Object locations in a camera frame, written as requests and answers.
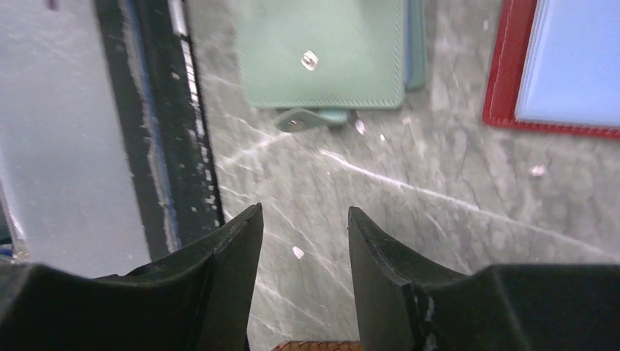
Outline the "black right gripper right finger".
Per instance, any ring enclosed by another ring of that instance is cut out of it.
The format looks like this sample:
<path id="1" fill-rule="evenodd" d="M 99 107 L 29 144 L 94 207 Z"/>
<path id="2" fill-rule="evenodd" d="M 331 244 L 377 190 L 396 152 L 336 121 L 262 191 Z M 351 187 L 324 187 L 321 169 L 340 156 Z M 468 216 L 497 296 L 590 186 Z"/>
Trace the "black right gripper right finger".
<path id="1" fill-rule="evenodd" d="M 619 267 L 496 264 L 452 271 L 348 213 L 365 350 L 617 350 Z"/>

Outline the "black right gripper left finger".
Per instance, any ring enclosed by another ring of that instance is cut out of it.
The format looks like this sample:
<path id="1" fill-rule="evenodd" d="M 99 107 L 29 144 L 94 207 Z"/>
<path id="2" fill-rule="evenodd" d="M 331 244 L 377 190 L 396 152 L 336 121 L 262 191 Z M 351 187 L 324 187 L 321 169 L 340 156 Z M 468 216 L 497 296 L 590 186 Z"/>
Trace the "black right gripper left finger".
<path id="1" fill-rule="evenodd" d="M 1 266 L 3 350 L 247 350 L 263 238 L 254 204 L 223 227 L 119 276 Z"/>

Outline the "green card holder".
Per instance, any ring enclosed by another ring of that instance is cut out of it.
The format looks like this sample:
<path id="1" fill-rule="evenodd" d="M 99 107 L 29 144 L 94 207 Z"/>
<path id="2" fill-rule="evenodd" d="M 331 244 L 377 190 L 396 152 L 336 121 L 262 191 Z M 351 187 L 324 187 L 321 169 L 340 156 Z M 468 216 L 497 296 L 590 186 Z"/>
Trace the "green card holder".
<path id="1" fill-rule="evenodd" d="M 422 1 L 240 1 L 235 27 L 245 100 L 282 132 L 400 108 L 426 83 Z"/>

